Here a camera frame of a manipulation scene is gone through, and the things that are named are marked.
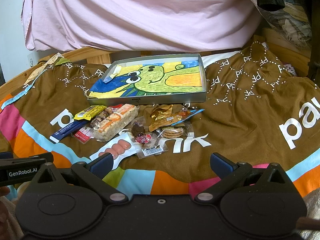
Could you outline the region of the person's left hand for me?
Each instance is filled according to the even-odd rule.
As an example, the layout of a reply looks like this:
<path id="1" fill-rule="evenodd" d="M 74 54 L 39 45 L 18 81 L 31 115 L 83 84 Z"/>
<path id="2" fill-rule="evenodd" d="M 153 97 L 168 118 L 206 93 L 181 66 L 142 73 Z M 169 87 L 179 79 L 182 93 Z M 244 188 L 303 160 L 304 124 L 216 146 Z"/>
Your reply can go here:
<path id="1" fill-rule="evenodd" d="M 1 187 L 1 197 L 6 196 L 10 193 L 10 189 L 7 186 Z M 1 222 L 1 240 L 10 239 L 10 235 L 8 232 L 8 209 L 1 201 L 0 203 L 0 222 Z"/>

